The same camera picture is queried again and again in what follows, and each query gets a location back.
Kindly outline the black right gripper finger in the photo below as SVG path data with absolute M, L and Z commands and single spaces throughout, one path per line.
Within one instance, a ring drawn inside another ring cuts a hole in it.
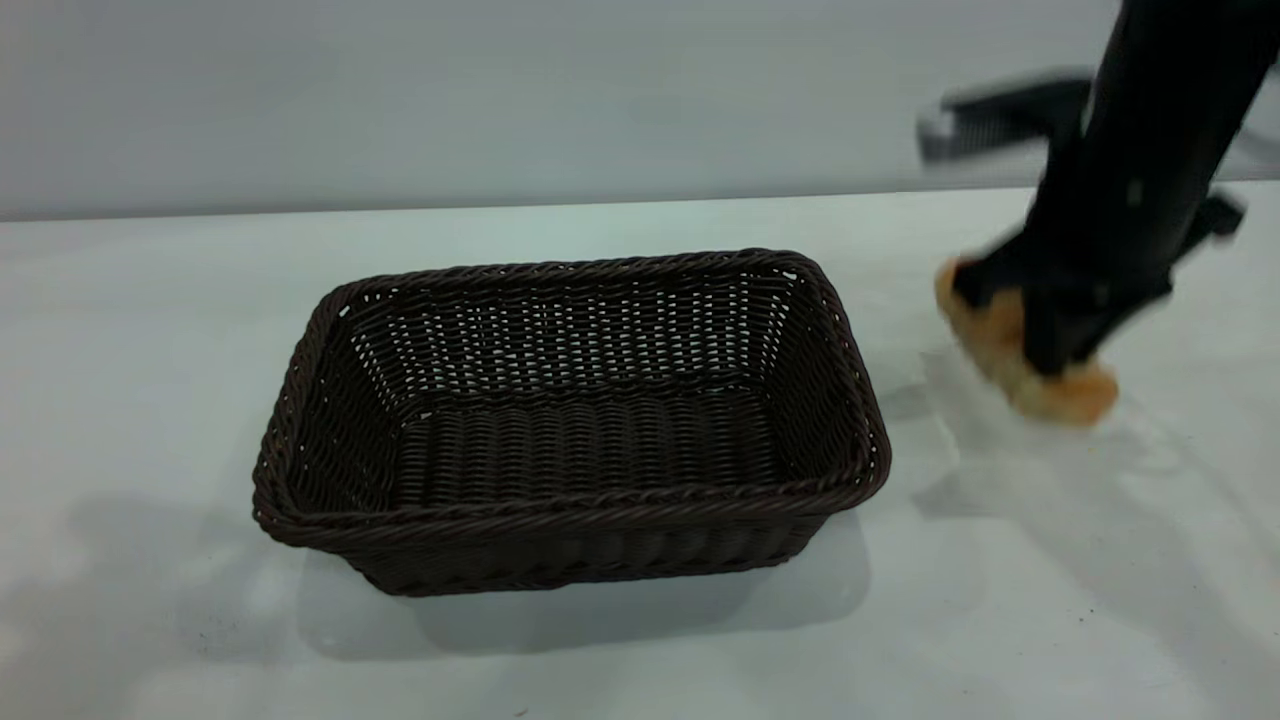
M 1100 322 L 1100 347 L 1103 347 L 1115 333 L 1123 331 L 1142 313 L 1152 306 L 1165 304 L 1171 293 L 1171 291 L 1146 291 L 1111 301 L 1103 310 Z
M 1037 374 L 1060 377 L 1084 363 L 1091 350 L 1094 314 L 1055 304 L 1029 304 L 1024 319 L 1024 356 Z

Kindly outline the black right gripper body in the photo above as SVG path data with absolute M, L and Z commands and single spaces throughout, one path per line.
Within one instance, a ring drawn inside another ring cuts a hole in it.
M 1087 305 L 1105 306 L 1140 291 L 1166 293 L 1171 275 L 1204 243 L 1229 243 L 1245 218 L 1245 206 L 1229 193 L 1202 200 L 1181 233 L 1166 243 L 1123 236 L 1093 243 L 1036 218 L 977 256 L 956 260 L 952 291 L 972 307 L 991 305 L 1005 290 L 1066 290 Z

